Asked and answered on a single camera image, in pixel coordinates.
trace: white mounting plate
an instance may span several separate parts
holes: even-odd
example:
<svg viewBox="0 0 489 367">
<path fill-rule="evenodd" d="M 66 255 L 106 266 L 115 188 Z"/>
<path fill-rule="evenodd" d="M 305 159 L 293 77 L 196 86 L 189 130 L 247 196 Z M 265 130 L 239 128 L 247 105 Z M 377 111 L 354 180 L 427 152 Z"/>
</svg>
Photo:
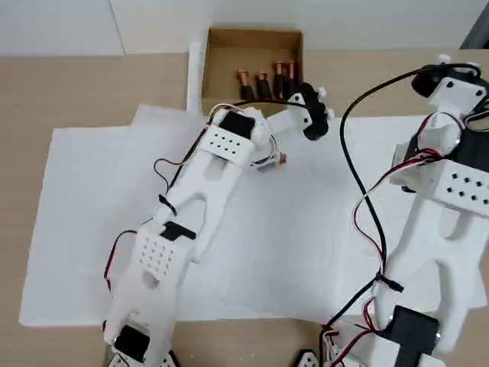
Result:
<svg viewBox="0 0 489 367">
<path fill-rule="evenodd" d="M 319 367 L 319 361 L 313 352 L 304 352 L 294 367 Z"/>
<path fill-rule="evenodd" d="M 485 88 L 454 78 L 443 78 L 429 97 L 429 104 L 439 110 L 468 114 L 486 96 Z"/>
<path fill-rule="evenodd" d="M 242 136 L 229 132 L 217 125 L 210 125 L 202 138 L 199 149 L 213 153 L 221 158 L 243 167 L 250 164 L 254 144 Z"/>
<path fill-rule="evenodd" d="M 134 361 L 132 358 L 126 356 L 124 353 L 116 352 L 112 357 L 107 367 L 140 367 L 141 363 Z M 177 367 L 177 363 L 173 360 L 172 352 L 170 351 L 159 367 Z"/>
<path fill-rule="evenodd" d="M 448 160 L 426 165 L 421 172 L 423 195 L 489 217 L 489 174 Z"/>
</svg>

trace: white foam sheet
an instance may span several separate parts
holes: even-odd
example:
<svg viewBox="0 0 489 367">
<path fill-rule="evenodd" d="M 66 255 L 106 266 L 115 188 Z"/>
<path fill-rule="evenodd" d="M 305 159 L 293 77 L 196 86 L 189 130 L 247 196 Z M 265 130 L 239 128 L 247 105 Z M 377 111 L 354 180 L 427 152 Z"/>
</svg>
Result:
<svg viewBox="0 0 489 367">
<path fill-rule="evenodd" d="M 172 115 L 173 120 L 169 115 L 171 111 L 142 106 L 133 128 L 55 131 L 31 245 L 21 323 L 90 325 L 103 319 L 109 296 L 101 273 L 113 239 L 149 217 L 157 194 L 164 189 L 152 172 L 153 160 L 161 156 L 181 159 L 205 121 L 187 112 Z M 393 145 L 407 140 L 420 119 L 349 121 L 347 140 L 367 185 L 389 167 Z M 201 264 L 189 270 L 180 319 L 273 316 L 255 309 L 324 320 L 372 277 L 377 259 L 352 232 L 349 210 L 359 192 L 337 136 L 337 123 L 319 142 L 284 133 L 279 142 L 288 154 L 287 165 L 266 174 L 249 171 L 242 176 L 211 249 Z M 77 165 L 73 156 L 78 157 Z M 171 167 L 162 165 L 160 170 L 171 174 Z M 85 193 L 82 199 L 70 199 L 77 190 Z M 411 200 L 391 185 L 376 193 L 374 202 L 390 245 L 400 237 Z M 396 203 L 396 210 L 390 209 L 391 203 Z M 124 239 L 118 246 L 115 283 L 128 259 L 131 240 Z M 420 310 L 434 310 L 439 302 L 433 291 L 438 289 L 436 273 L 428 270 L 428 275 L 410 284 L 406 292 L 408 303 Z M 485 304 L 479 276 L 473 306 Z M 358 313 L 359 306 L 351 312 Z"/>
<path fill-rule="evenodd" d="M 176 117 L 171 121 L 177 122 L 181 114 L 185 112 L 167 110 L 164 121 Z M 184 124 L 174 124 L 167 129 L 173 128 L 172 137 L 182 138 L 179 132 L 188 136 L 175 140 L 181 148 L 186 148 L 185 140 L 190 143 L 193 133 L 202 126 L 201 119 L 186 117 Z M 114 213 L 108 207 L 112 196 L 108 185 L 111 177 L 117 177 L 114 169 L 130 134 L 130 127 L 54 130 L 29 253 L 19 314 L 21 324 L 88 326 L 98 325 L 104 319 L 110 296 L 102 273 L 114 237 L 121 228 L 119 223 L 115 225 L 117 229 L 106 229 L 103 224 L 111 222 Z M 151 143 L 168 145 L 169 140 Z M 152 162 L 145 164 L 142 170 L 152 172 Z M 150 179 L 161 188 L 162 181 L 154 174 L 150 174 Z M 150 206 L 139 206 L 134 198 L 126 199 L 134 204 L 135 210 L 139 208 L 142 216 L 146 216 L 154 204 L 154 196 L 149 198 Z M 127 263 L 132 244 L 130 237 L 121 238 L 118 244 L 111 272 L 115 284 Z M 277 317 L 194 294 L 190 297 L 183 294 L 180 306 L 179 320 Z"/>
<path fill-rule="evenodd" d="M 133 123 L 137 125 L 157 124 L 160 121 L 159 116 L 161 117 L 165 113 L 167 113 L 166 109 L 140 106 Z M 353 118 L 348 120 L 346 128 L 348 146 L 358 172 L 367 187 L 373 185 L 379 176 L 390 167 L 395 145 L 407 141 L 416 132 L 422 120 L 423 116 Z M 309 252 L 307 256 L 314 258 L 315 261 L 309 258 L 307 261 L 300 263 L 297 261 L 297 254 L 290 249 L 284 252 L 282 261 L 277 261 L 272 266 L 267 261 L 252 256 L 255 258 L 250 263 L 256 265 L 252 272 L 241 266 L 233 270 L 235 281 L 241 286 L 232 282 L 232 289 L 228 293 L 224 290 L 227 296 L 220 291 L 220 297 L 225 299 L 226 302 L 237 303 L 259 310 L 272 310 L 291 317 L 321 320 L 325 311 L 326 313 L 331 313 L 333 310 L 339 310 L 349 297 L 366 281 L 371 279 L 376 272 L 378 260 L 375 250 L 353 231 L 349 219 L 350 209 L 359 198 L 360 192 L 351 179 L 349 171 L 347 171 L 348 168 L 341 157 L 342 153 L 338 141 L 335 140 L 332 144 L 327 140 L 338 136 L 338 121 L 332 124 L 330 132 L 323 138 L 325 140 L 316 143 L 318 146 L 315 143 L 305 141 L 301 135 L 296 136 L 295 132 L 289 133 L 287 136 L 280 136 L 280 147 L 290 157 L 285 169 L 287 171 L 285 174 L 288 174 L 287 177 L 281 177 L 283 179 L 275 181 L 274 175 L 276 172 L 265 175 L 257 174 L 257 177 L 252 177 L 250 174 L 248 175 L 249 177 L 243 177 L 242 181 L 246 182 L 249 178 L 250 182 L 246 183 L 246 190 L 238 189 L 238 193 L 233 196 L 233 200 L 239 202 L 239 204 L 237 206 L 230 204 L 226 211 L 226 215 L 229 213 L 229 217 L 233 219 L 240 217 L 239 213 L 244 208 L 249 209 L 250 213 L 248 214 L 254 217 L 256 217 L 256 214 L 253 214 L 254 211 L 263 213 L 264 218 L 274 217 L 274 213 L 281 213 L 278 219 L 281 221 L 285 219 L 284 213 L 287 213 L 288 208 L 302 207 L 300 201 L 303 198 L 309 197 L 310 199 L 318 200 L 316 202 L 321 204 L 329 203 L 334 210 L 324 213 L 324 206 L 319 205 L 317 207 L 310 205 L 310 203 L 302 202 L 302 204 L 306 203 L 305 208 L 309 209 L 307 213 L 308 219 L 322 228 L 322 231 L 314 228 L 310 235 L 304 237 L 308 244 L 303 247 L 303 253 Z M 315 164 L 317 163 L 317 157 L 324 165 L 321 165 L 321 163 Z M 297 161 L 308 161 L 308 164 L 306 166 L 294 164 L 296 159 Z M 331 177 L 340 177 L 339 182 Z M 263 178 L 264 181 L 257 186 L 255 181 L 260 178 Z M 311 179 L 319 179 L 319 185 L 312 185 Z M 308 195 L 308 193 L 320 192 L 323 188 L 321 186 L 323 183 L 326 184 L 324 190 L 332 193 L 333 197 L 321 198 L 320 196 Z M 304 190 L 299 189 L 302 193 L 296 195 L 299 198 L 298 202 L 294 203 L 291 201 L 291 205 L 288 206 L 287 201 L 283 200 L 283 195 L 287 192 L 296 192 L 297 188 L 301 186 Z M 255 197 L 256 193 L 264 193 L 264 201 L 259 196 Z M 373 198 L 378 214 L 384 223 L 389 253 L 395 249 L 400 240 L 413 198 L 414 195 L 406 194 L 399 187 L 388 183 L 383 185 Z M 250 201 L 254 202 L 254 200 L 259 203 L 254 203 L 254 206 L 250 207 Z M 248 214 L 243 217 L 249 221 L 249 219 L 246 219 L 249 217 Z M 290 214 L 290 221 L 283 221 L 284 224 L 287 223 L 287 226 L 297 218 L 296 210 L 292 210 Z M 365 208 L 362 208 L 360 218 L 362 225 L 370 229 L 370 233 L 375 233 L 373 221 Z M 257 235 L 255 242 L 253 242 L 253 239 L 248 239 L 246 235 L 240 235 L 239 239 L 235 239 L 235 241 L 239 241 L 243 245 L 243 249 L 247 247 L 253 248 L 252 244 L 247 245 L 247 241 L 258 244 L 258 248 L 261 251 L 264 250 L 261 244 L 265 242 L 284 243 L 293 248 L 293 239 L 291 240 L 288 237 L 289 233 L 287 231 L 279 230 L 277 233 L 273 233 L 273 230 L 266 226 L 263 231 L 262 235 L 253 233 L 253 236 Z M 228 238 L 224 237 L 222 233 L 231 235 L 233 232 L 233 229 L 229 231 L 221 229 L 213 246 L 216 247 L 218 246 L 216 244 L 226 243 Z M 341 235 L 335 237 L 335 233 L 338 232 Z M 325 239 L 327 239 L 327 242 L 341 243 L 341 246 L 333 246 L 331 248 L 331 243 L 324 243 Z M 245 261 L 243 259 L 250 256 L 248 252 L 244 251 L 241 260 L 234 258 L 226 263 L 232 263 L 234 264 L 233 266 L 240 262 L 244 264 Z M 211 262 L 212 258 L 217 259 L 219 255 L 215 257 L 210 255 L 208 258 L 209 262 Z M 218 272 L 217 269 L 219 267 L 223 267 L 223 265 L 221 263 L 214 264 L 212 269 Z M 324 275 L 327 275 L 329 279 L 334 279 L 335 286 L 333 288 L 329 285 L 329 281 L 326 282 L 328 285 L 320 285 Z M 487 304 L 487 299 L 480 272 L 475 281 L 476 291 L 472 305 L 474 307 L 482 307 Z M 291 291 L 291 286 L 304 291 L 301 294 L 302 297 L 298 297 L 301 293 L 298 289 Z M 198 287 L 198 289 L 207 290 L 208 287 Z M 321 303 L 316 297 L 317 295 L 324 295 L 326 300 Z M 410 284 L 406 284 L 406 290 L 401 295 L 400 302 L 407 307 L 427 311 L 435 310 L 438 307 L 439 299 L 438 269 L 434 264 L 428 264 L 422 268 Z M 349 313 L 353 314 L 360 312 L 361 301 L 349 311 Z"/>
</svg>

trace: white plastic bracket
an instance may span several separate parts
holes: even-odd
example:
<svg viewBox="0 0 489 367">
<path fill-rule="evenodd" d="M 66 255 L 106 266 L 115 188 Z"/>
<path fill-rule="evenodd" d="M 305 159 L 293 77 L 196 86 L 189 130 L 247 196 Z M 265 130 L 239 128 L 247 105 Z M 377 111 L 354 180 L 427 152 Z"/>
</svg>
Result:
<svg viewBox="0 0 489 367">
<path fill-rule="evenodd" d="M 429 97 L 429 104 L 460 117 L 472 111 L 485 96 L 486 90 L 481 86 L 446 77 Z"/>
<path fill-rule="evenodd" d="M 175 241 L 141 227 L 136 235 L 131 261 L 114 291 L 105 322 L 104 340 L 114 345 L 122 328 L 130 323 L 146 325 L 141 332 L 150 342 L 144 365 L 159 365 L 170 350 L 176 319 L 176 292 L 185 277 L 194 248 L 180 236 Z"/>
<path fill-rule="evenodd" d="M 489 174 L 445 160 L 421 167 L 420 177 L 385 275 L 406 287 L 425 263 L 434 261 L 439 266 L 441 337 L 436 350 L 449 352 L 467 315 L 476 271 L 489 241 Z M 377 285 L 375 310 L 381 328 L 390 322 L 398 297 L 386 285 Z"/>
</svg>

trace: light wood table surface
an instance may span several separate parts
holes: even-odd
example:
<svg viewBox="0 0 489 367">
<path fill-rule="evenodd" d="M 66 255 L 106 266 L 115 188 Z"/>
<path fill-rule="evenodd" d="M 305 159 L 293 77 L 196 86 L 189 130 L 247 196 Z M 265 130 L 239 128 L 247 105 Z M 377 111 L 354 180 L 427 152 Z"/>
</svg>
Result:
<svg viewBox="0 0 489 367">
<path fill-rule="evenodd" d="M 360 93 L 436 59 L 438 51 L 305 52 L 304 75 L 329 91 L 337 115 Z M 489 70 L 489 52 L 449 51 Z M 127 125 L 139 103 L 183 109 L 187 55 L 0 59 L 0 366 L 99 367 L 98 327 L 18 324 L 37 201 L 53 128 Z M 401 83 L 355 115 L 413 115 L 426 101 Z M 489 281 L 489 260 L 482 264 Z M 287 366 L 316 348 L 318 326 L 298 320 L 179 323 L 173 347 L 183 367 Z M 447 363 L 486 366 L 489 309 L 470 312 Z"/>
</svg>

